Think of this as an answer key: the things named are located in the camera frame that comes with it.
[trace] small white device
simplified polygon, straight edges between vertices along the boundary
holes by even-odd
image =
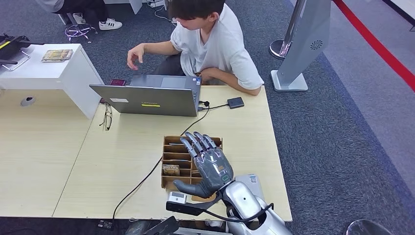
[[[236,181],[243,182],[252,192],[253,195],[264,199],[264,194],[262,193],[261,183],[259,182],[259,178],[255,174],[247,174],[247,175],[238,175],[235,177]]]
[[[177,202],[181,204],[185,204],[187,199],[187,195],[181,192],[170,192],[168,201],[170,202]]]

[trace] shoe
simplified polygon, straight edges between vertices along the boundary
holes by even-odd
[[[73,15],[73,18],[75,19],[75,21],[76,21],[76,23],[77,24],[85,24],[86,23],[86,21],[85,21],[85,19],[84,19],[84,17],[82,16],[82,14],[72,14]]]
[[[117,29],[121,28],[122,23],[115,21],[114,19],[108,18],[105,23],[99,22],[99,29],[101,30],[111,30],[111,29]]]

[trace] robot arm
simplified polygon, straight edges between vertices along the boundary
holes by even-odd
[[[222,200],[227,207],[228,218],[208,213],[225,220],[233,235],[292,235],[284,221],[271,209],[272,204],[267,205],[253,195],[244,183],[233,180],[231,165],[208,135],[198,132],[194,132],[194,135],[186,132],[185,135],[192,144],[186,138],[180,140],[193,157],[203,179],[197,185],[185,184],[180,180],[173,183],[180,192],[202,198],[216,193],[216,198],[212,202],[198,204],[168,201],[168,211],[200,215]],[[255,219],[259,224],[252,227],[251,222]]]

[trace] red line on floor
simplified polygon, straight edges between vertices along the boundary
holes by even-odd
[[[356,17],[342,0],[334,0],[337,7],[343,12],[350,23],[362,35],[367,43],[382,57],[382,59],[412,88],[415,92],[415,75],[409,71]]]

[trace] dark hair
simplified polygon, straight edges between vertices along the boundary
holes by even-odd
[[[169,15],[182,20],[206,19],[213,12],[220,15],[224,4],[225,0],[170,0]]]

